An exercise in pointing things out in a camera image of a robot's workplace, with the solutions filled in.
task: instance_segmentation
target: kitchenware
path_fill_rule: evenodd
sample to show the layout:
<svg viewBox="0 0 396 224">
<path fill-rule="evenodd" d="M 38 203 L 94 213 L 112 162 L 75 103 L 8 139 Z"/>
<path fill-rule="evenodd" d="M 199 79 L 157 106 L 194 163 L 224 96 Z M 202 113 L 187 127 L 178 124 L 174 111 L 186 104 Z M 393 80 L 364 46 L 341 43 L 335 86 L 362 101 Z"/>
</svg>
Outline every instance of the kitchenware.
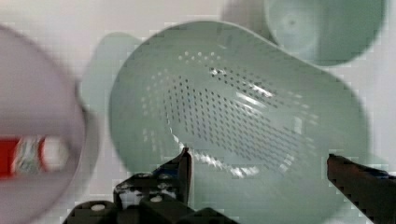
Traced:
<svg viewBox="0 0 396 224">
<path fill-rule="evenodd" d="M 196 21 L 141 44 L 114 83 L 113 143 L 149 172 L 191 149 L 190 206 L 240 223 L 319 223 L 343 196 L 335 153 L 365 164 L 369 129 L 342 81 L 236 25 Z"/>
<path fill-rule="evenodd" d="M 87 70 L 78 85 L 82 103 L 94 114 L 106 118 L 114 81 L 141 41 L 125 33 L 111 33 L 95 48 Z"/>
<path fill-rule="evenodd" d="M 267 26 L 262 0 L 229 0 L 224 1 L 221 20 L 238 24 L 261 35 L 265 39 L 275 42 Z"/>
<path fill-rule="evenodd" d="M 77 182 L 86 126 L 67 72 L 20 33 L 2 26 L 0 37 L 0 134 L 56 135 L 70 150 L 59 173 L 0 182 L 0 222 L 24 224 L 43 215 Z"/>
<path fill-rule="evenodd" d="M 310 63 L 347 63 L 370 48 L 387 15 L 386 0 L 264 0 L 275 42 Z"/>
</svg>

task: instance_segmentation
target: green bowl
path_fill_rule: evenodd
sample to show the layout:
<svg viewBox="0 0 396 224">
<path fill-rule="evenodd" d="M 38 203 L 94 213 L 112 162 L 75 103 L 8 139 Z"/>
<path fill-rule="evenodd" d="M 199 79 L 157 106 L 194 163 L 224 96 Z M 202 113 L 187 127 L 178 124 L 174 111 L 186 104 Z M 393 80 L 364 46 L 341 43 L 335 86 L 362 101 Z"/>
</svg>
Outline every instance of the green bowl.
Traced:
<svg viewBox="0 0 396 224">
<path fill-rule="evenodd" d="M 265 25 L 292 55 L 320 66 L 347 63 L 375 41 L 386 0 L 264 0 Z"/>
</svg>

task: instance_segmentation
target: red and white tube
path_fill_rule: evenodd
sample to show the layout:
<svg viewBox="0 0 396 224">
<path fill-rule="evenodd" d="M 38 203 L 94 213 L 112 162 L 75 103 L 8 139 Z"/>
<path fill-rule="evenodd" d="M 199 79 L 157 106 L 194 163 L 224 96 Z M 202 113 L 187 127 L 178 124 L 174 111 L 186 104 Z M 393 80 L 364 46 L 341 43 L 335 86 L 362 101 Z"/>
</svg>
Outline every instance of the red and white tube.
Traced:
<svg viewBox="0 0 396 224">
<path fill-rule="evenodd" d="M 0 136 L 0 178 L 62 170 L 69 153 L 58 137 Z"/>
</svg>

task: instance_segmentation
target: white table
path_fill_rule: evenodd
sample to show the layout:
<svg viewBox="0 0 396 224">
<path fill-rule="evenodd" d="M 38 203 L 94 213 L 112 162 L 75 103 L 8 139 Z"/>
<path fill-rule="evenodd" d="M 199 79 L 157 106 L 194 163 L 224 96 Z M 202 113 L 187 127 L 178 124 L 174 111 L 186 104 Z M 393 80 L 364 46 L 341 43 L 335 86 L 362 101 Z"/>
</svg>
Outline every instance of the white table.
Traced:
<svg viewBox="0 0 396 224">
<path fill-rule="evenodd" d="M 78 78 L 85 73 L 96 45 L 105 35 L 124 32 L 144 40 L 173 23 L 218 20 L 222 12 L 235 10 L 227 7 L 227 0 L 4 0 L 0 6 L 0 22 L 35 39 Z M 390 15 L 396 16 L 396 5 L 390 6 L 390 12 L 393 12 Z M 236 19 L 242 23 L 248 20 L 243 15 Z M 391 16 L 387 22 L 396 23 L 396 18 Z M 393 116 L 396 114 L 396 101 L 393 100 L 393 86 L 396 83 L 396 63 L 393 62 L 393 55 L 396 55 L 395 37 L 396 29 L 387 28 L 353 63 L 329 69 L 348 82 L 366 103 L 374 129 L 373 152 L 389 161 L 396 158 L 396 149 L 393 149 L 396 147 L 396 137 L 393 136 L 396 134 L 396 119 Z M 66 208 L 73 208 L 65 206 L 67 200 L 69 205 L 90 200 L 112 201 L 114 186 L 129 177 L 108 137 L 106 120 L 99 118 L 103 139 L 88 187 L 49 211 L 46 218 L 53 219 L 41 219 L 36 223 L 63 221 L 70 211 Z"/>
</svg>

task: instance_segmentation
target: colander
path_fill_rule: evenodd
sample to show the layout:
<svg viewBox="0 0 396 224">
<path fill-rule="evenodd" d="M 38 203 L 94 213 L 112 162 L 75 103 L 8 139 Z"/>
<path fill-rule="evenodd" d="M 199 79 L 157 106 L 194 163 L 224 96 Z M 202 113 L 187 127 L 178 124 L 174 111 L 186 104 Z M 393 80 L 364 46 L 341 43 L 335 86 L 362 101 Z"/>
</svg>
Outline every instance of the colander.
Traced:
<svg viewBox="0 0 396 224">
<path fill-rule="evenodd" d="M 183 23 L 141 44 L 114 83 L 109 121 L 135 173 L 189 147 L 189 206 L 240 223 L 324 221 L 344 203 L 329 153 L 368 157 L 367 118 L 347 85 L 226 22 Z"/>
</svg>

